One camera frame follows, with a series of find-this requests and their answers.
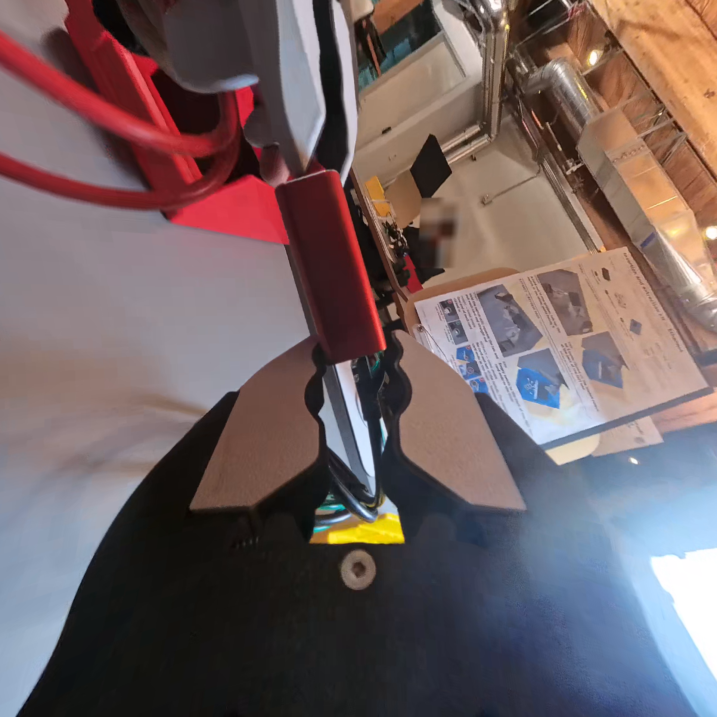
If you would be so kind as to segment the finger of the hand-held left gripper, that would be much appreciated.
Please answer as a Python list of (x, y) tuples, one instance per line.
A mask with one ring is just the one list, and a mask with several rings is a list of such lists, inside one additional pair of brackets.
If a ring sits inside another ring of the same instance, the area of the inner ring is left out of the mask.
[(246, 138), (262, 175), (338, 170), (336, 1), (248, 1), (255, 106)]
[(335, 37), (341, 77), (341, 103), (345, 122), (345, 151), (342, 168), (354, 160), (358, 135), (359, 102), (356, 87), (354, 27), (348, 22), (342, 1), (335, 2)]

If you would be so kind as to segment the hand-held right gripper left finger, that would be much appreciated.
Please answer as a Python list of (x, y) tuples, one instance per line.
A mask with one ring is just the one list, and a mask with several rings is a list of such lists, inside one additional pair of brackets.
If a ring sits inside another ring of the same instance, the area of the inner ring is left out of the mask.
[(324, 405), (324, 354), (305, 338), (240, 388), (189, 509), (248, 517), (259, 535), (278, 515), (310, 539), (330, 487)]

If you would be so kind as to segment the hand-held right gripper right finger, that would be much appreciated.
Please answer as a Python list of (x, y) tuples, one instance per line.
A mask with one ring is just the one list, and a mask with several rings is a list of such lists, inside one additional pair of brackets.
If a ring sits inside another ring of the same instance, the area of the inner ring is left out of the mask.
[(463, 541), (527, 507), (478, 400), (460, 374), (403, 330), (383, 357), (382, 480), (405, 541), (438, 521)]

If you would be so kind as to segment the yellow plastic bin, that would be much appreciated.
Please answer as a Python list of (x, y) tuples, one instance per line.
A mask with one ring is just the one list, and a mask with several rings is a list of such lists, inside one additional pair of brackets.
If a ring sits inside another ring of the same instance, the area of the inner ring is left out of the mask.
[(382, 513), (373, 523), (360, 521), (354, 516), (315, 530), (313, 544), (402, 544), (405, 542), (399, 515)]

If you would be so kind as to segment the red plastic bin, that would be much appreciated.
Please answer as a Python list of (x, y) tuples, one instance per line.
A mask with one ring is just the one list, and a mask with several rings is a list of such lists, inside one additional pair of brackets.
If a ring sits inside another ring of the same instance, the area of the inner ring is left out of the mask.
[[(204, 133), (220, 120), (215, 96), (177, 85), (155, 61), (133, 54), (96, 18), (91, 1), (66, 1), (65, 28), (104, 99), (178, 133)], [(183, 189), (208, 171), (209, 158), (161, 155), (131, 145), (150, 189)], [(237, 163), (214, 194), (187, 207), (165, 211), (170, 222), (197, 229), (286, 245), (288, 238), (274, 189), (259, 175), (261, 152), (245, 138)]]

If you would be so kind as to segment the red ethernet port box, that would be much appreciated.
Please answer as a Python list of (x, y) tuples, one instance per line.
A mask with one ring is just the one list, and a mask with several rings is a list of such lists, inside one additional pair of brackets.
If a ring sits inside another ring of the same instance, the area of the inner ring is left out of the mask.
[(387, 347), (340, 175), (322, 169), (275, 191), (316, 336), (329, 363)]

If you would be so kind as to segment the white cabinet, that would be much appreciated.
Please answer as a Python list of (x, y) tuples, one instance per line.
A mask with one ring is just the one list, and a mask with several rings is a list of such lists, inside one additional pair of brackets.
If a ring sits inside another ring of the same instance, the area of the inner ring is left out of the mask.
[(354, 174), (387, 185), (429, 136), (456, 147), (482, 120), (484, 41), (465, 1), (431, 1), (437, 36), (360, 93)]

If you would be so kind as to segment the yellow parts box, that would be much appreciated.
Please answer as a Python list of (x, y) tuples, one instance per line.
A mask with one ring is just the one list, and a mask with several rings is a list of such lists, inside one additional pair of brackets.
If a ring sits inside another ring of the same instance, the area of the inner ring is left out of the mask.
[(392, 214), (391, 204), (385, 196), (384, 188), (378, 176), (373, 175), (363, 185), (377, 216), (381, 218), (390, 217)]

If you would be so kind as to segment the metal pipe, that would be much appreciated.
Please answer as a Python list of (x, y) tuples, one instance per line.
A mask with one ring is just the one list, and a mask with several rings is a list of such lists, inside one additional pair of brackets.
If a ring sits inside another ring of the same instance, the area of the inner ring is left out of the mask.
[(489, 146), (500, 132), (508, 40), (515, 12), (513, 1), (455, 1), (454, 4), (476, 18), (484, 38), (484, 52), (481, 121), (442, 145), (450, 166), (475, 156)]

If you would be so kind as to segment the poster board on stand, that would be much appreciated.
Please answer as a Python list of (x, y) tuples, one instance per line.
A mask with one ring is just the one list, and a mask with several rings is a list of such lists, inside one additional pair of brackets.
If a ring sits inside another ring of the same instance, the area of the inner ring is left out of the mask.
[(626, 247), (440, 289), (417, 339), (542, 448), (711, 393)]

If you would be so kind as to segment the cardboard box with black flap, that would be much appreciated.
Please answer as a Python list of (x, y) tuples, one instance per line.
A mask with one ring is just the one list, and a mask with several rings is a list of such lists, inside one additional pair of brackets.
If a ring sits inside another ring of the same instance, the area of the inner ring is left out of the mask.
[(408, 226), (419, 216), (422, 201), (433, 198), (451, 174), (440, 142), (430, 134), (413, 164), (401, 172), (384, 193), (399, 228)]

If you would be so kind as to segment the silver air duct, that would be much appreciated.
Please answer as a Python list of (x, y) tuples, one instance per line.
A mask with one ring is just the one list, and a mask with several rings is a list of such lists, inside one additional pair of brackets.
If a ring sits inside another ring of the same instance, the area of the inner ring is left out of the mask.
[(604, 112), (564, 58), (536, 69), (524, 94), (549, 91), (577, 137), (577, 151), (633, 246), (678, 304), (716, 332), (716, 268), (693, 210), (619, 109)]

